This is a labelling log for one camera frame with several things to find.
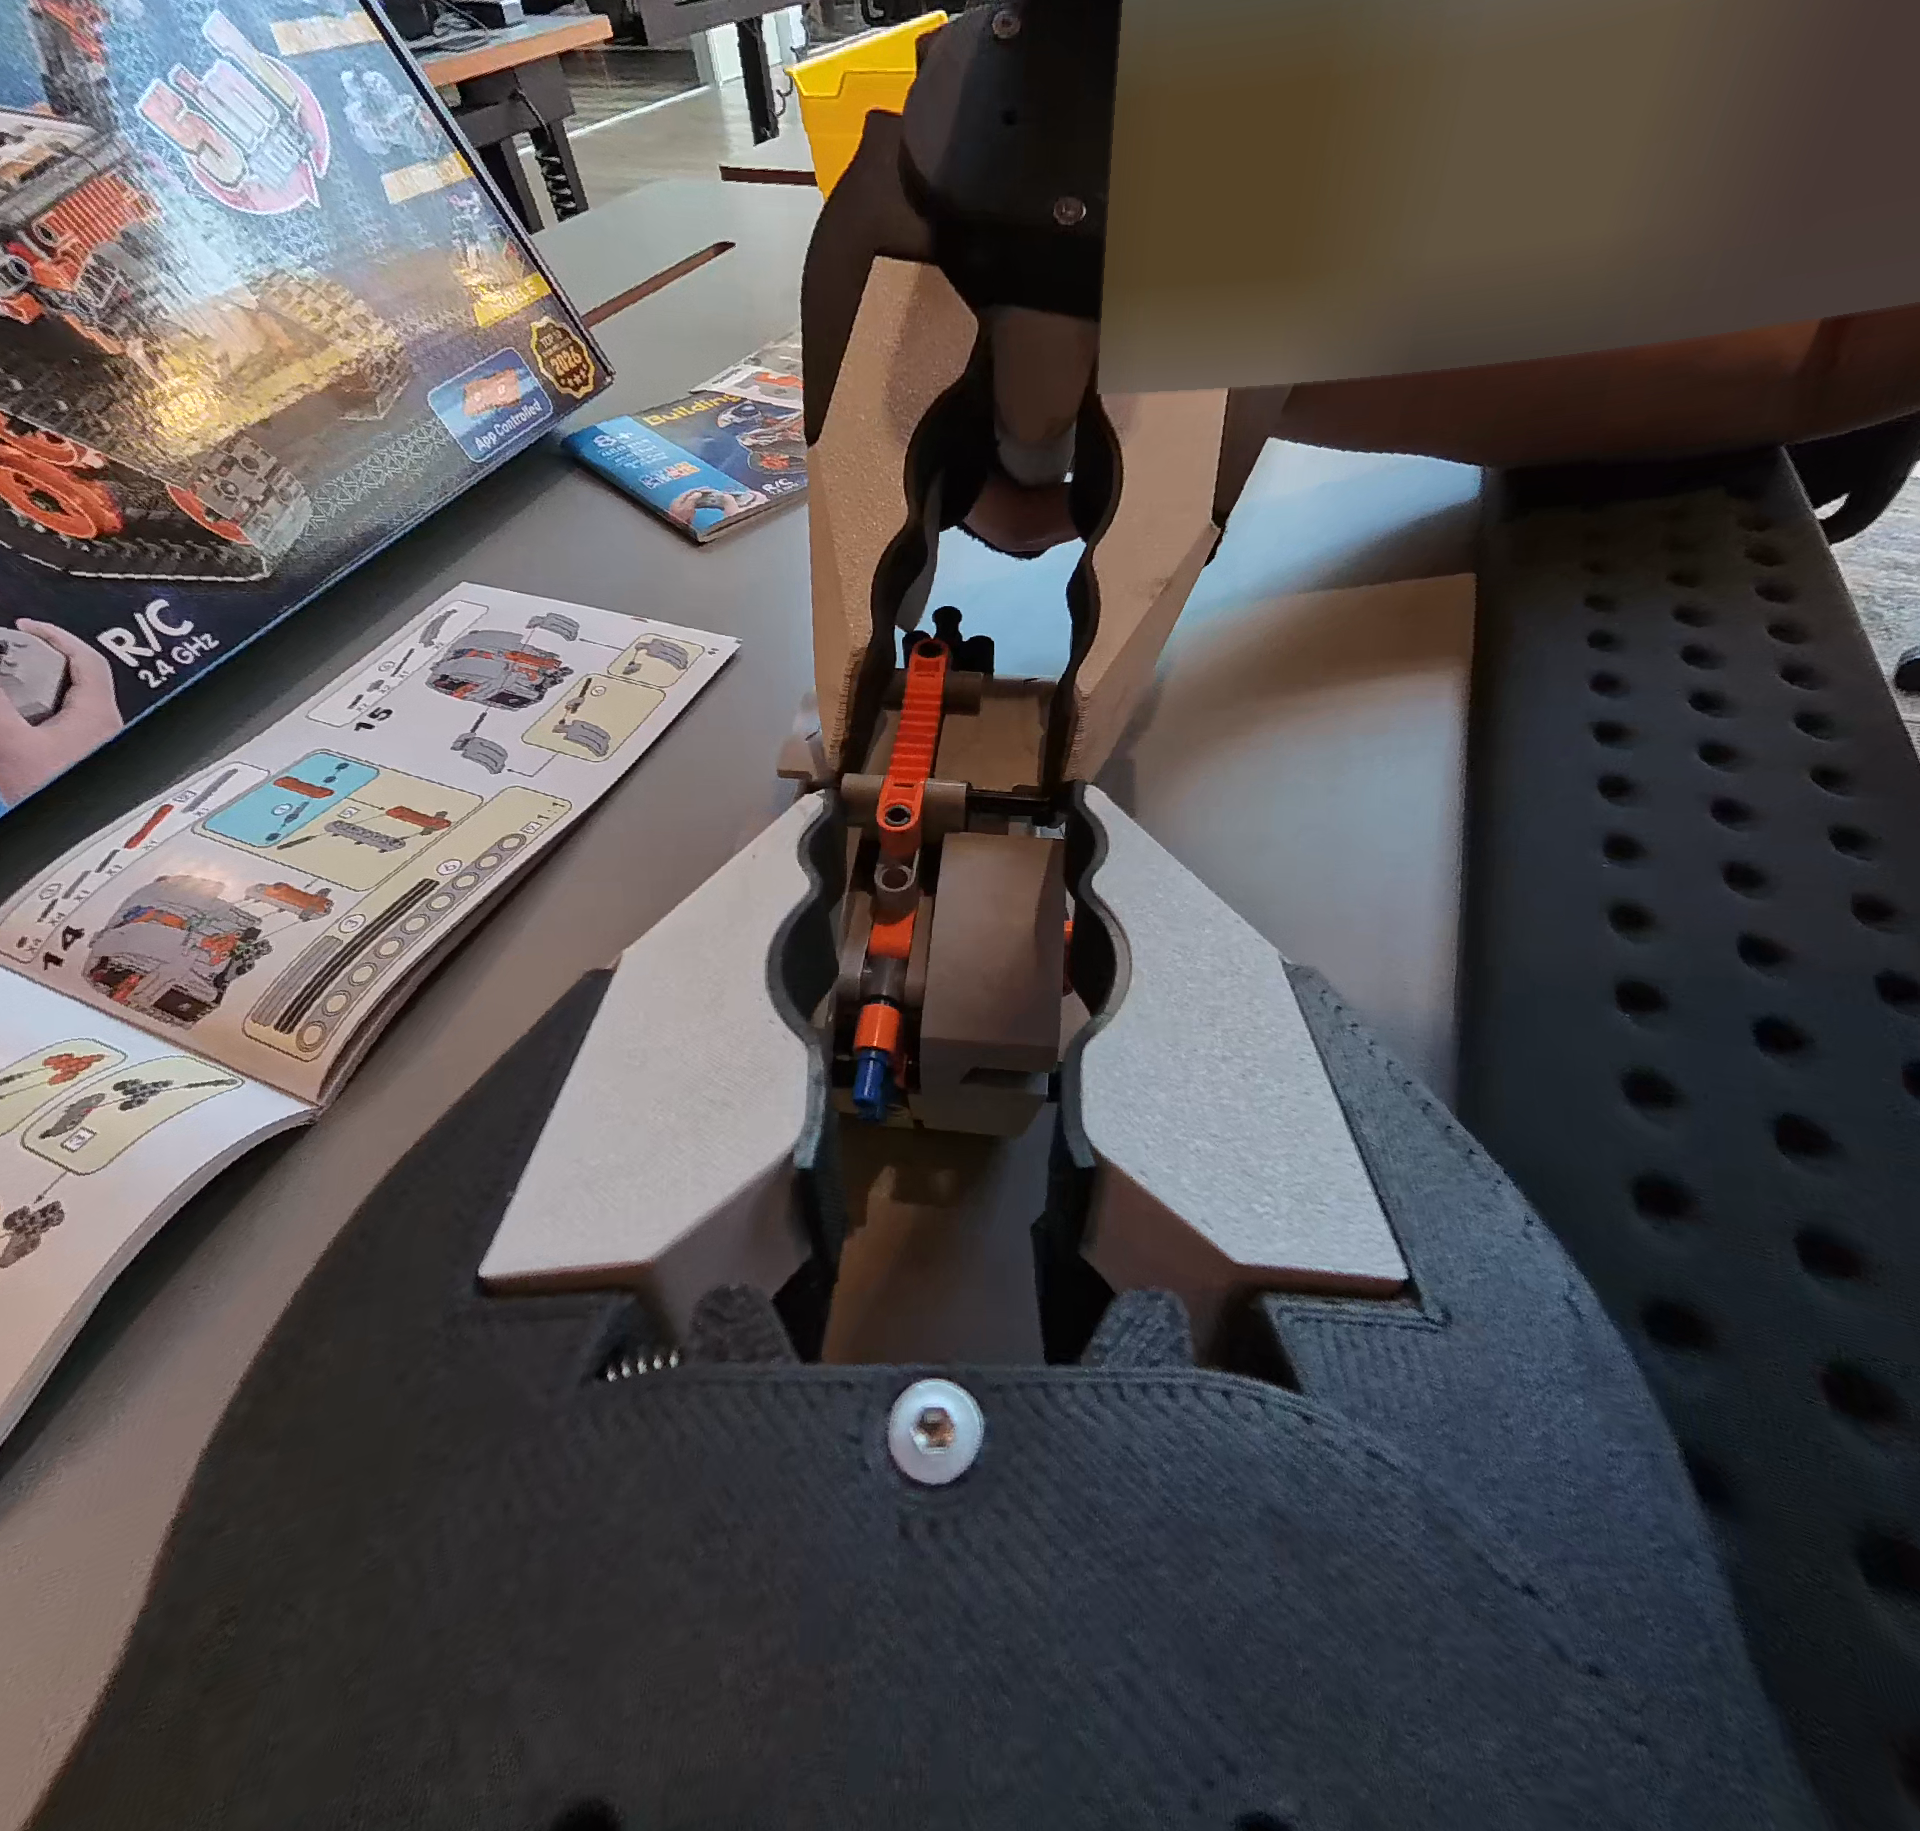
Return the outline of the black dimpled mat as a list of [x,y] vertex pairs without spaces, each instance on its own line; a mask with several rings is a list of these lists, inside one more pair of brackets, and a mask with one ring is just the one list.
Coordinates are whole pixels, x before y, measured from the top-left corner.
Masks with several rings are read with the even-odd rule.
[[1460,1115],[1840,1827],[1916,1827],[1916,753],[1780,450],[1488,480]]

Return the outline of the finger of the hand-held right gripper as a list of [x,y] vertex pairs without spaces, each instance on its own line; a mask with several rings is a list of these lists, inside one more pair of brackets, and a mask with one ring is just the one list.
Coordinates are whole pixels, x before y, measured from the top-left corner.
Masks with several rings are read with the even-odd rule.
[[933,263],[877,257],[810,442],[810,595],[827,771],[860,771],[938,563],[978,321]]
[[1206,567],[1229,392],[1090,392],[1074,487],[1093,500],[1068,582],[1070,662],[1056,688],[1056,780],[1093,780],[1150,686]]

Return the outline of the blue toy robot box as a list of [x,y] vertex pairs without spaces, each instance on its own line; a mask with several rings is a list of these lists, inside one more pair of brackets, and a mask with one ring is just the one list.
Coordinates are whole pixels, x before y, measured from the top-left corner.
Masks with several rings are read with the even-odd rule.
[[603,378],[375,0],[4,0],[4,806]]

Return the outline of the person's right hand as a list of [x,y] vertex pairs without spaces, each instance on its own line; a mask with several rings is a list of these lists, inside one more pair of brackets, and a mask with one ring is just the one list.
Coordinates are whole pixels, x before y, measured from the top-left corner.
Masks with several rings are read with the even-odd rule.
[[1033,561],[1048,549],[1079,540],[1068,480],[1020,486],[1011,476],[994,473],[970,500],[960,527],[982,546],[1016,561]]

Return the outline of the grey desk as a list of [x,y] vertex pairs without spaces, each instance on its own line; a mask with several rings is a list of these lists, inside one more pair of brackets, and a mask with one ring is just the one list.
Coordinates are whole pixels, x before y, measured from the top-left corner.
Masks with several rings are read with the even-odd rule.
[[[1452,1088],[1475,473],[1272,442],[1102,787]],[[160,1234],[4,1448],[4,1694],[77,1713],[115,1663],[212,1427],[387,1169],[589,967],[783,802],[811,686],[806,528],[691,549],[550,449],[153,714],[4,821],[4,891],[303,704],[454,582],[741,637],[726,675],[442,966],[318,1127]]]

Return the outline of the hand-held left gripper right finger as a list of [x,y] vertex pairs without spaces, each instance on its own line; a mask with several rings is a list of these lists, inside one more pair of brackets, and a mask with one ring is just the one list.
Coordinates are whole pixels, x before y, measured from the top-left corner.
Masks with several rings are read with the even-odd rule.
[[1166,1292],[1399,1292],[1406,1261],[1287,966],[1098,787],[1068,800],[1046,1267]]

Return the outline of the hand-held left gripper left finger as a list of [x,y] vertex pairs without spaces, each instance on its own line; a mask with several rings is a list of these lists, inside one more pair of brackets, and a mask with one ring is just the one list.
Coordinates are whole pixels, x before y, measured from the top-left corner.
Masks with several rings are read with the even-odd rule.
[[819,1010],[839,806],[811,790],[632,943],[483,1255],[487,1290],[777,1292],[837,1267]]

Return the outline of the yellow plastic bin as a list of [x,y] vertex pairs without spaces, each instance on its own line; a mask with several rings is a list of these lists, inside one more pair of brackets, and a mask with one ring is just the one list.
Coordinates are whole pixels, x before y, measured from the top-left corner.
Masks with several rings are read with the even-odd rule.
[[849,44],[791,64],[816,185],[823,197],[847,174],[864,132],[864,116],[898,116],[905,109],[921,63],[921,40],[947,22],[947,12],[924,12],[898,26],[869,27]]

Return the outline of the open instruction booklet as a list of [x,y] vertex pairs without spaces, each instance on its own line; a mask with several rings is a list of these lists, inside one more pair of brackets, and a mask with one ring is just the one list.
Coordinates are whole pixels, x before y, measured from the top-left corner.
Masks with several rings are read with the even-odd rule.
[[459,585],[4,906],[6,1435],[135,1255],[324,1110],[733,651]]

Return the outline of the small blue booklet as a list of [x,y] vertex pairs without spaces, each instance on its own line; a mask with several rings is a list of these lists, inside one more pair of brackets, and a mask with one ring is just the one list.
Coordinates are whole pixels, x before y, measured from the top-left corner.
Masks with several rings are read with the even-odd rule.
[[698,386],[676,401],[578,425],[560,446],[698,546],[806,495],[797,386]]

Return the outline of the small wooden table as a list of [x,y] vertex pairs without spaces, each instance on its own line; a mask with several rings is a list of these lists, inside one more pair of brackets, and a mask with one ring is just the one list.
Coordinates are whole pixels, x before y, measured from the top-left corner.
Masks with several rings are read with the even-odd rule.
[[458,97],[450,118],[466,150],[529,232],[541,230],[541,203],[517,143],[531,143],[541,189],[558,220],[589,207],[586,181],[567,138],[572,93],[562,56],[611,36],[614,26],[603,14],[535,14],[469,36],[407,44],[422,77]]

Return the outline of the grey orange brick model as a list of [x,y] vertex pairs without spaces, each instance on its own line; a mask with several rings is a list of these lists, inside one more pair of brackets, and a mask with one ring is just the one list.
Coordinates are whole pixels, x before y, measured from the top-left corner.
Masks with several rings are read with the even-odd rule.
[[958,610],[853,655],[839,746],[764,831],[794,870],[767,994],[810,1121],[1020,1136],[1068,1034],[1068,790],[1056,683],[1003,675]]

